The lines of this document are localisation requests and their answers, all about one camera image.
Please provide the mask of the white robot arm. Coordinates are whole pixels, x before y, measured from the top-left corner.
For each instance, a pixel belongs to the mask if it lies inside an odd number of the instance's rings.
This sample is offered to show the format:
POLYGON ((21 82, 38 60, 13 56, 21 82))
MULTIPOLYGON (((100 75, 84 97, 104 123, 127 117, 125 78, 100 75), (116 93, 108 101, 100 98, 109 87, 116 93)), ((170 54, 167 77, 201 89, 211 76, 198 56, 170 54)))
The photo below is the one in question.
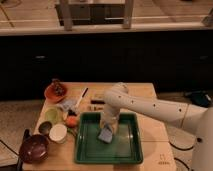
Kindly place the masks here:
POLYGON ((189 103, 132 96, 124 83, 116 83, 104 92, 105 102, 100 127, 117 132, 121 109, 167 122, 195 136, 190 171, 213 171, 213 102, 208 108, 189 103))

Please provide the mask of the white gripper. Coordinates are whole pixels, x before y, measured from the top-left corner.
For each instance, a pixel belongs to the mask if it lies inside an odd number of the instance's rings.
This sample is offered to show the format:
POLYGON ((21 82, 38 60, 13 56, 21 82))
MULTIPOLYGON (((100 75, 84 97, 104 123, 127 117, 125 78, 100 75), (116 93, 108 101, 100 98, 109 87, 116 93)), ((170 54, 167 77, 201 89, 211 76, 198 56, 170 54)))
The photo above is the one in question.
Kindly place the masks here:
POLYGON ((119 109, 111 107, 110 105, 105 105, 101 112, 100 127, 104 128, 108 125, 112 133, 115 134, 118 130, 119 115, 119 109))

